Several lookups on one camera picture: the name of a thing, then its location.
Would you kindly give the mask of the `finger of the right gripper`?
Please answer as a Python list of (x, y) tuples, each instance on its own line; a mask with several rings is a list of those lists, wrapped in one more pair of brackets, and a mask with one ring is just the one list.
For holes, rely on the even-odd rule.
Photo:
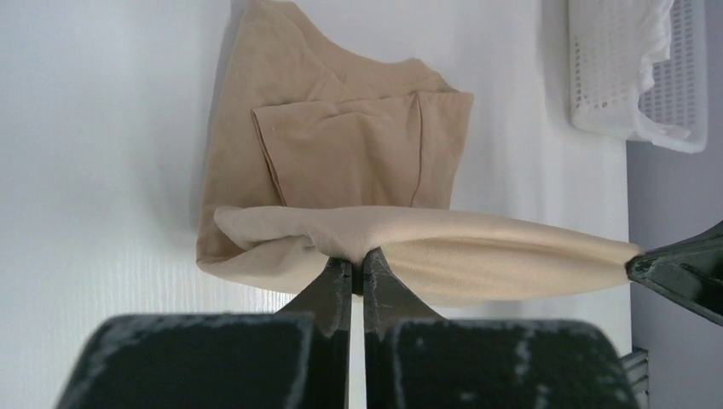
[(626, 263), (628, 278), (722, 325), (722, 224), (645, 252)]

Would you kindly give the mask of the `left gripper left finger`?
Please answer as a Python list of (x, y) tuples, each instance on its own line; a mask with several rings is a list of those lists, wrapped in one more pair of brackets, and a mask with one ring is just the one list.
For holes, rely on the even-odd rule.
[(345, 408), (351, 265), (273, 314), (126, 314), (85, 344), (60, 408)]

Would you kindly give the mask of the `beige t shirt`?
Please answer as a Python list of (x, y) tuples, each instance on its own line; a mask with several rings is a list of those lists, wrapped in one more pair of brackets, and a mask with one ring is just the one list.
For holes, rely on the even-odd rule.
[(422, 60), (368, 59), (295, 3), (250, 1), (211, 132), (198, 267), (298, 293), (328, 258), (381, 248), (448, 306), (625, 284), (636, 245), (450, 209), (473, 102)]

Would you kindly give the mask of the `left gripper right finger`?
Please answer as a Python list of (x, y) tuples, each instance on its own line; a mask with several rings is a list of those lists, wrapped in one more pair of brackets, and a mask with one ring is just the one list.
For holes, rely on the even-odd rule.
[(449, 320), (392, 272), (362, 264), (370, 408), (635, 408), (616, 350), (579, 320)]

